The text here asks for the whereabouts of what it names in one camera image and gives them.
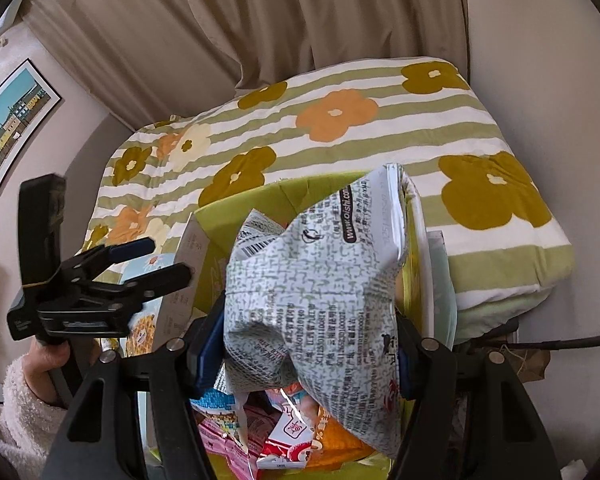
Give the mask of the white fluffy sleeve forearm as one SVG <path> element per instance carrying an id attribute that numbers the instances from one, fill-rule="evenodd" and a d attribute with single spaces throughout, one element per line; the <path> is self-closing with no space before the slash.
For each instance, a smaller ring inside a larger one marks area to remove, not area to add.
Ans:
<path id="1" fill-rule="evenodd" d="M 67 410 L 45 402 L 30 386 L 31 359 L 20 356 L 9 365 L 0 405 L 0 454 L 20 479 L 41 477 L 50 447 Z"/>

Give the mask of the person's left hand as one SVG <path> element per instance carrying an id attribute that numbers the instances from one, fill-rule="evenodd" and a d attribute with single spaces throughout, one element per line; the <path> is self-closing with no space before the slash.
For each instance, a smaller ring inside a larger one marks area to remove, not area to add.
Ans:
<path id="1" fill-rule="evenodd" d="M 68 362 L 70 354 L 68 341 L 54 346 L 44 344 L 36 338 L 31 340 L 29 351 L 21 360 L 22 372 L 27 386 L 42 402 L 48 405 L 60 404 L 60 397 L 50 372 L 63 367 Z"/>

